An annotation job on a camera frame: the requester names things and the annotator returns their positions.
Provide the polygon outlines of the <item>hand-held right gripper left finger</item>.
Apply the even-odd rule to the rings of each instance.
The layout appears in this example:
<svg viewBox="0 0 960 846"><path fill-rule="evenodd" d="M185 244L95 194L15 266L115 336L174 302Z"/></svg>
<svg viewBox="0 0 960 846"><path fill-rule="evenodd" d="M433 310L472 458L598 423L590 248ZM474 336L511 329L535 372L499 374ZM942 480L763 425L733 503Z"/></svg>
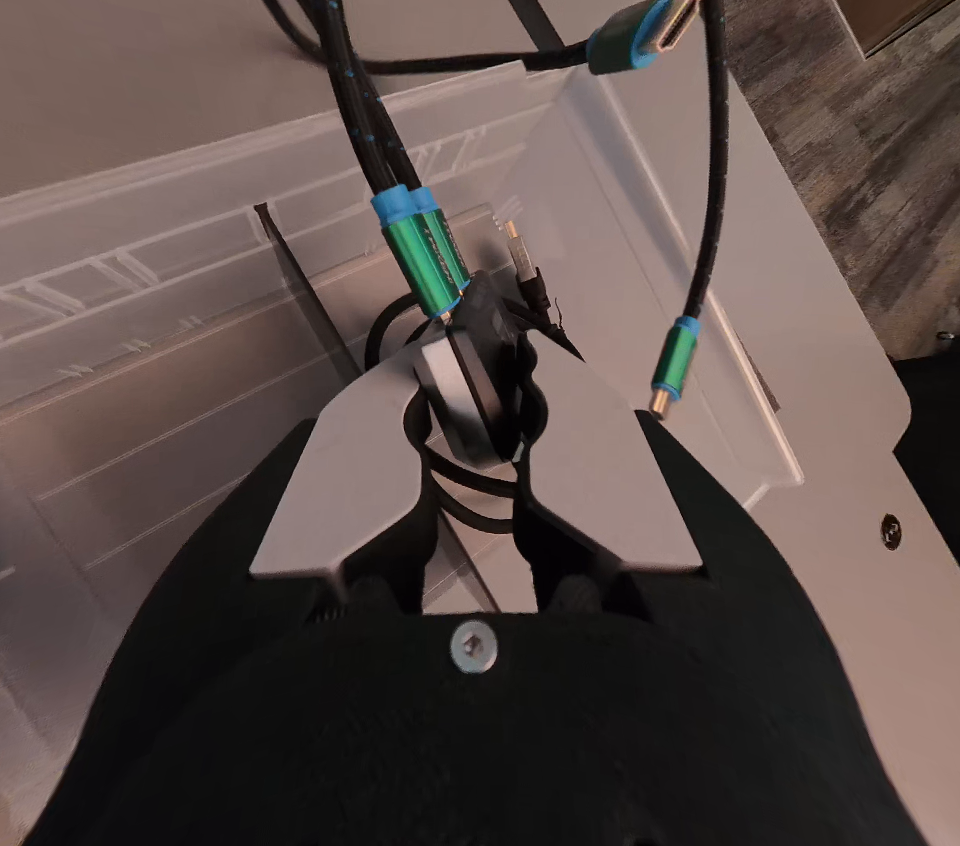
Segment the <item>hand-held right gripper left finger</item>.
<svg viewBox="0 0 960 846"><path fill-rule="evenodd" d="M426 456L431 417L417 354L404 348L323 408L251 577L318 579L341 601L374 577L403 613L423 614L441 511Z"/></svg>

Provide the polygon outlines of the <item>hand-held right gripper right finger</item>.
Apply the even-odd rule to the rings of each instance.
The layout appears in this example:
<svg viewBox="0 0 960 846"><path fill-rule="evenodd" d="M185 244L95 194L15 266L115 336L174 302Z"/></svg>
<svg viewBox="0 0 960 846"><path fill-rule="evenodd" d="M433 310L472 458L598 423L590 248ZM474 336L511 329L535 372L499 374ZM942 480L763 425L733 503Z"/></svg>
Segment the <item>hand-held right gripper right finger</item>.
<svg viewBox="0 0 960 846"><path fill-rule="evenodd" d="M632 575L700 572L702 556L629 401L541 333L518 346L514 542L537 608L545 612L570 576L617 602Z"/></svg>

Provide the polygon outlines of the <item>black HDMI switch box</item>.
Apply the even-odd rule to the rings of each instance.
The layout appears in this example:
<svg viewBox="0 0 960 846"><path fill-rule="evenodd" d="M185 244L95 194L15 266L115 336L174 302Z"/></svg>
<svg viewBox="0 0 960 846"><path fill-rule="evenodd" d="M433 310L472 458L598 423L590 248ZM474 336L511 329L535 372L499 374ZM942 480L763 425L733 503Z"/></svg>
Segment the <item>black HDMI switch box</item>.
<svg viewBox="0 0 960 846"><path fill-rule="evenodd" d="M476 270L448 319L425 334L414 372L452 455L465 465L485 471L517 452L520 337L548 322Z"/></svg>

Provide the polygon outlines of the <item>clear plastic storage bin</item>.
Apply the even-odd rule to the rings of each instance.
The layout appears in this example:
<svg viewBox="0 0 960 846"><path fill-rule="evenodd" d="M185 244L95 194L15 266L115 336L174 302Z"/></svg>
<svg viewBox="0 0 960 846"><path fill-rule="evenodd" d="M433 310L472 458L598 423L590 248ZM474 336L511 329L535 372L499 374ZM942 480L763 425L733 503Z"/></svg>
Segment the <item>clear plastic storage bin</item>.
<svg viewBox="0 0 960 846"><path fill-rule="evenodd" d="M705 87L518 65L387 96L473 269L513 219L589 364L639 407L690 248L652 142L706 173ZM334 112L2 198L2 800L32 816L124 630L202 520L343 381L266 204L350 352L403 291Z"/></svg>

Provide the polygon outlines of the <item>black chair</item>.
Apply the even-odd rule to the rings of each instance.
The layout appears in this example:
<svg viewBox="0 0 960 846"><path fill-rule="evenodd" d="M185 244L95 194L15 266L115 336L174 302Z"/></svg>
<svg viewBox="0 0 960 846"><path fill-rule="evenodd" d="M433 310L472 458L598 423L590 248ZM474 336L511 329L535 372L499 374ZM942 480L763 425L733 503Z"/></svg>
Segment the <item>black chair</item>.
<svg viewBox="0 0 960 846"><path fill-rule="evenodd" d="M959 560L959 336L932 355L893 361L910 420L894 455L955 561Z"/></svg>

